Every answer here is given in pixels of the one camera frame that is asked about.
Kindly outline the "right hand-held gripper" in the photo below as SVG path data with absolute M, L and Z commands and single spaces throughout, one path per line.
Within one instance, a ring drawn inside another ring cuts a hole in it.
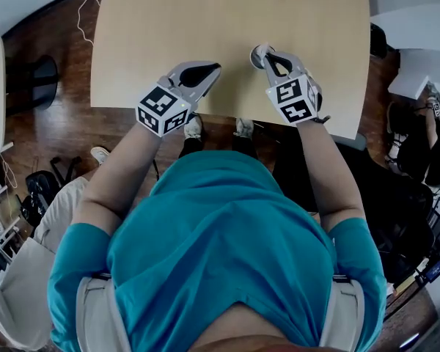
M 264 57 L 269 88 L 265 91 L 274 108 L 288 125 L 318 117 L 320 87 L 305 71 L 302 61 L 283 51 L 268 52 Z

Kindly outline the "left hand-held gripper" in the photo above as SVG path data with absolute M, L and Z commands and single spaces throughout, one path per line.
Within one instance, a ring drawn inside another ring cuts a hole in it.
M 185 125 L 220 76 L 212 61 L 182 62 L 162 76 L 136 105 L 138 123 L 162 137 Z

